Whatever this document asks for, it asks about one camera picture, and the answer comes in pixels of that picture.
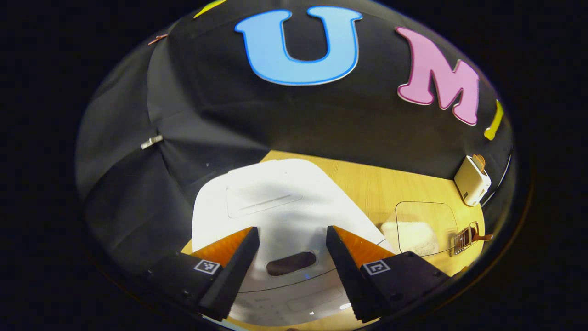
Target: letter u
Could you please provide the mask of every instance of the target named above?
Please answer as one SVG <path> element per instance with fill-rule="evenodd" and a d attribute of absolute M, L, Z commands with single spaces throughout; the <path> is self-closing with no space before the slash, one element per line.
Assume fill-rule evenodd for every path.
<path fill-rule="evenodd" d="M 358 37 L 355 20 L 362 14 L 351 9 L 316 6 L 308 15 L 323 21 L 327 54 L 314 61 L 292 58 L 286 49 L 283 22 L 290 11 L 264 12 L 244 19 L 235 26 L 243 33 L 249 65 L 256 75 L 280 85 L 319 85 L 339 80 L 358 63 Z"/>

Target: wooden table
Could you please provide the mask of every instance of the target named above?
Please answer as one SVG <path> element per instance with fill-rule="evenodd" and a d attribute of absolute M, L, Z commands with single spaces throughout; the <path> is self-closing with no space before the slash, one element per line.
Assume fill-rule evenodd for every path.
<path fill-rule="evenodd" d="M 281 151 L 270 151 L 261 162 L 286 158 L 302 158 L 315 163 L 378 227 L 386 221 L 427 220 L 436 233 L 443 233 L 449 239 L 453 231 L 462 230 L 477 221 L 480 235 L 485 234 L 482 208 L 479 204 L 475 207 L 465 205 L 453 180 Z M 457 256 L 450 256 L 450 251 L 443 251 L 423 258 L 452 276 L 474 262 L 482 252 L 482 246 L 482 241 L 477 241 Z M 192 241 L 186 244 L 182 252 L 192 253 Z M 231 318 L 227 322 L 249 330 L 268 331 L 285 331 L 289 327 L 317 331 L 353 330 L 368 324 L 357 321 L 351 308 L 320 320 L 289 327 L 248 325 Z"/>

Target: white appliance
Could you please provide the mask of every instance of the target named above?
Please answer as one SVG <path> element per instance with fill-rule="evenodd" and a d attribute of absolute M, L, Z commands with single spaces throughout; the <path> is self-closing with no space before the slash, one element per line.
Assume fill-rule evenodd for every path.
<path fill-rule="evenodd" d="M 488 188 L 492 184 L 483 167 L 468 155 L 466 155 L 462 166 L 457 171 L 454 181 L 463 202 L 468 206 L 475 206 L 480 203 L 480 200 L 488 192 Z"/>
<path fill-rule="evenodd" d="M 192 248 L 258 227 L 259 250 L 229 316 L 294 325 L 349 307 L 325 246 L 330 225 L 399 253 L 327 174 L 295 158 L 238 168 L 206 183 L 194 205 Z"/>

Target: wooden tabletop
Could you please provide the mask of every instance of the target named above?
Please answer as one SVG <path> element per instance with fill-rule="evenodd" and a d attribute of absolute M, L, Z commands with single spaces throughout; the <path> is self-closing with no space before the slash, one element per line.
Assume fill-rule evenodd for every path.
<path fill-rule="evenodd" d="M 453 180 L 281 151 L 270 151 L 261 162 L 286 158 L 302 158 L 316 164 L 377 227 L 387 221 L 418 221 L 431 225 L 439 238 L 441 252 L 423 258 L 449 276 L 469 266 L 482 252 L 483 242 L 477 241 L 457 256 L 450 255 L 450 239 L 471 222 L 478 222 L 480 235 L 485 234 L 482 208 L 479 204 L 475 207 L 465 205 Z M 402 247 L 402 238 L 402 232 L 400 243 L 398 240 L 392 242 L 387 237 L 396 247 Z M 192 241 L 186 244 L 182 252 L 192 253 Z M 268 331 L 285 331 L 289 327 L 317 331 L 353 330 L 368 324 L 357 321 L 351 308 L 320 320 L 289 327 L 254 326 L 231 318 L 227 322 L 249 330 Z"/>

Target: letter m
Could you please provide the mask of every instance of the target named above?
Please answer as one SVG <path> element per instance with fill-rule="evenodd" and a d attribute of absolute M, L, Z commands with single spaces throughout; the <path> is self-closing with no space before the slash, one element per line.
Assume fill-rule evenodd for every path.
<path fill-rule="evenodd" d="M 432 104 L 434 97 L 429 87 L 433 77 L 439 107 L 444 110 L 449 108 L 461 93 L 461 100 L 453 107 L 453 115 L 466 124 L 476 125 L 479 77 L 474 69 L 458 60 L 452 70 L 431 40 L 407 28 L 397 27 L 396 32 L 408 40 L 412 53 L 409 82 L 398 87 L 400 98 L 419 105 Z"/>

